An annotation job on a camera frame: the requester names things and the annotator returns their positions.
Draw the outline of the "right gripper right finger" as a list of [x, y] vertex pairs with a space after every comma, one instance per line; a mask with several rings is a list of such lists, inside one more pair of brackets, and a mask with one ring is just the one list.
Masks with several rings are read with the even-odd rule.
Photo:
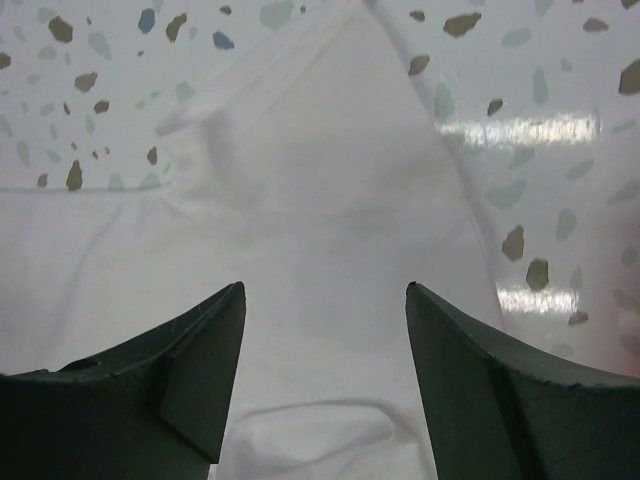
[[638, 379], [534, 348], [416, 282], [405, 310], [439, 478], [638, 478]]

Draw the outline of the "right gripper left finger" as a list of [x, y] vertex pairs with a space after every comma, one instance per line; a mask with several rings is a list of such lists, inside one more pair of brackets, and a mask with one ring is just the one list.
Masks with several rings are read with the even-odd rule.
[[5, 479], [204, 479], [218, 463], [246, 315], [242, 283], [58, 371], [1, 380]]

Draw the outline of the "white t shirt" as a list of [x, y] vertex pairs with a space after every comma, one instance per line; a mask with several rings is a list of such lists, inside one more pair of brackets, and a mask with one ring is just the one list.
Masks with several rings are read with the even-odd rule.
[[433, 479], [406, 289], [493, 315], [453, 161], [364, 1], [329, 1], [159, 128], [173, 182], [1, 194], [1, 380], [58, 371], [242, 283], [204, 479]]

